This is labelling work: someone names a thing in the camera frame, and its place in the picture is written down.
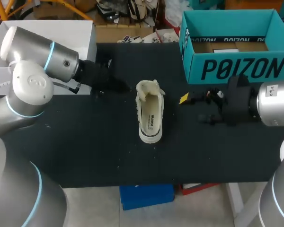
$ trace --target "yellow tag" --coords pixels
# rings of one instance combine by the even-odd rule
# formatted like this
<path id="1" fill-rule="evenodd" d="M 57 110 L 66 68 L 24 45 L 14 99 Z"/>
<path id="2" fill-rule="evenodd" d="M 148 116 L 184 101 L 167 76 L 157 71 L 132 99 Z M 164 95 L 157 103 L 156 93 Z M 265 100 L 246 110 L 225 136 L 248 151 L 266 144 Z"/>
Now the yellow tag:
<path id="1" fill-rule="evenodd" d="M 184 96 L 181 97 L 179 104 L 181 104 L 181 103 L 183 103 L 183 102 L 185 102 L 185 101 L 187 100 L 187 98 L 188 98 L 188 93 L 189 93 L 189 92 L 187 92 Z"/>

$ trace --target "brown cardboard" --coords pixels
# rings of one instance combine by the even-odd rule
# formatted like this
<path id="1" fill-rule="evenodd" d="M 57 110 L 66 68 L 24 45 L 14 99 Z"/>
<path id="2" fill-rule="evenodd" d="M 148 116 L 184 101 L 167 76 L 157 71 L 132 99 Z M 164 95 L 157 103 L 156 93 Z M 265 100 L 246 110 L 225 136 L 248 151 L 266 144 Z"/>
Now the brown cardboard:
<path id="1" fill-rule="evenodd" d="M 265 42 L 236 42 L 240 52 L 268 51 Z"/>
<path id="2" fill-rule="evenodd" d="M 212 53 L 213 52 L 213 48 L 210 42 L 204 42 L 204 43 L 193 42 L 193 48 L 194 48 L 195 53 Z"/>
<path id="3" fill-rule="evenodd" d="M 213 53 L 214 50 L 238 49 L 239 52 L 261 52 L 268 51 L 265 42 L 193 42 L 195 53 Z"/>
<path id="4" fill-rule="evenodd" d="M 116 43 L 122 40 L 126 35 L 131 37 L 146 37 L 153 33 L 151 27 L 141 28 L 108 28 L 96 27 L 97 43 Z"/>
<path id="5" fill-rule="evenodd" d="M 228 50 L 237 49 L 236 44 L 233 43 L 212 43 L 213 50 Z"/>
<path id="6" fill-rule="evenodd" d="M 76 8 L 83 13 L 91 11 L 96 4 L 96 0 L 75 0 Z"/>
<path id="7" fill-rule="evenodd" d="M 65 0 L 71 5 L 75 5 L 74 0 Z M 36 19 L 57 17 L 59 19 L 73 19 L 74 12 L 62 4 L 50 5 L 49 3 L 42 3 L 39 7 L 34 7 L 34 17 Z"/>
<path id="8" fill-rule="evenodd" d="M 94 19 L 93 22 L 94 22 L 95 26 L 107 25 L 107 21 L 105 21 L 104 18 L 101 17 L 101 15 L 98 12 L 96 12 L 93 19 Z"/>

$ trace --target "white robot arm cap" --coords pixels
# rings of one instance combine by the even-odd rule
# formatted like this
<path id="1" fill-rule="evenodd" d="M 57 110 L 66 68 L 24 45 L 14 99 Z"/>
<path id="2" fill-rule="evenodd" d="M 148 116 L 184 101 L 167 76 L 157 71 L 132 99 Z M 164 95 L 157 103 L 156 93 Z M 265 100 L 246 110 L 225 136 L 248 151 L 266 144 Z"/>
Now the white robot arm cap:
<path id="1" fill-rule="evenodd" d="M 2 41 L 1 50 L 0 50 L 0 57 L 4 61 L 6 60 L 6 57 L 9 53 L 9 49 L 10 49 L 10 46 L 13 42 L 16 30 L 17 30 L 17 27 L 15 27 L 15 26 L 10 27 L 8 32 L 5 34 L 4 39 Z"/>
<path id="2" fill-rule="evenodd" d="M 15 95 L 30 105 L 44 105 L 53 97 L 53 82 L 44 69 L 32 61 L 19 61 L 13 71 Z"/>

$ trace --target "white table leg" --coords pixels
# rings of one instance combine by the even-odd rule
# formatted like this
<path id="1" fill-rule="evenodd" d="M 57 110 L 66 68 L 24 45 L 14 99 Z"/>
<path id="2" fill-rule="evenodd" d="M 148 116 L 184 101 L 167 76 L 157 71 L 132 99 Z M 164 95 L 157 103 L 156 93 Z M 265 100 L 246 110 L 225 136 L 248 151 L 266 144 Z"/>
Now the white table leg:
<path id="1" fill-rule="evenodd" d="M 258 214 L 259 199 L 267 182 L 261 182 L 250 196 L 244 209 L 234 219 L 235 227 L 247 227 Z"/>
<path id="2" fill-rule="evenodd" d="M 236 216 L 244 208 L 243 199 L 241 196 L 239 185 L 238 183 L 227 183 L 226 190 L 228 193 L 229 201 L 231 202 L 233 218 L 236 218 Z"/>

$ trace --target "screw hole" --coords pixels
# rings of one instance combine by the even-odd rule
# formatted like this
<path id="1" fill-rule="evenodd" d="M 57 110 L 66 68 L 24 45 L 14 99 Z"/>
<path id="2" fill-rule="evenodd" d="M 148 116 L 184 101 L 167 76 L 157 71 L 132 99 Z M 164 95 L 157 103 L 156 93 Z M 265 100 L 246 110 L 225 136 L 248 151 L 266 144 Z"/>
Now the screw hole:
<path id="1" fill-rule="evenodd" d="M 68 60 L 64 60 L 63 65 L 64 65 L 65 67 L 69 67 L 70 62 L 69 62 Z"/>

